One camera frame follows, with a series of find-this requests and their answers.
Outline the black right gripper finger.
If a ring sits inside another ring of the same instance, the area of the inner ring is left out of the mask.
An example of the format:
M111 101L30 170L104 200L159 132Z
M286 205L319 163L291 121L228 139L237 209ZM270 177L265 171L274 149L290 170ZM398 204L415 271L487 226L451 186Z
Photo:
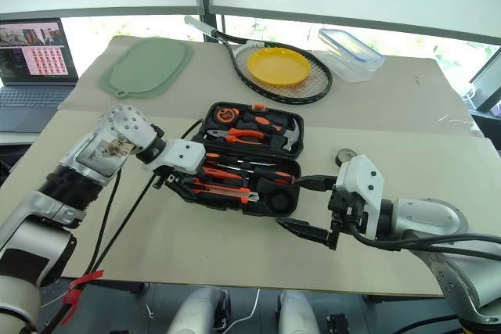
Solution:
M326 192L332 191L337 181L337 176L322 174L307 175L294 180L294 184L304 189Z
M307 221L301 221L290 217L281 217L275 219L276 223L282 228L302 239L317 242L327 246L331 250L337 249L339 235L310 225Z

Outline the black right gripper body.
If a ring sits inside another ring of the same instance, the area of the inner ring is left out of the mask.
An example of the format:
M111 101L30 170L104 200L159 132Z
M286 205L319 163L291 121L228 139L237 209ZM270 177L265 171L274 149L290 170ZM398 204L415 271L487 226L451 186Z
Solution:
M365 234L368 222L365 206L366 201L360 194L334 185L328 202L328 210L332 213L329 233L350 234L348 226L353 223L361 234Z

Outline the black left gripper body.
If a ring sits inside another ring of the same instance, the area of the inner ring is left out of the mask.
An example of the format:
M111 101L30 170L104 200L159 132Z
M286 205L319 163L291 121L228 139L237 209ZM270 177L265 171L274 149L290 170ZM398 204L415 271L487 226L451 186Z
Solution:
M182 183L185 177L186 175L179 171L170 171L159 175L155 181L155 189L161 189L166 186L173 191L185 191L186 188Z

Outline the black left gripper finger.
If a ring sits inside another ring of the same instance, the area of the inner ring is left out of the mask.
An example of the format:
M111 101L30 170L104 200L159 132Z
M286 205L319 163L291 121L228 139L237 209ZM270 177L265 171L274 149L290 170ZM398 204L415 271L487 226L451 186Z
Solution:
M204 187L195 182L181 182L177 185L177 190L186 202L199 202L198 194L204 190Z

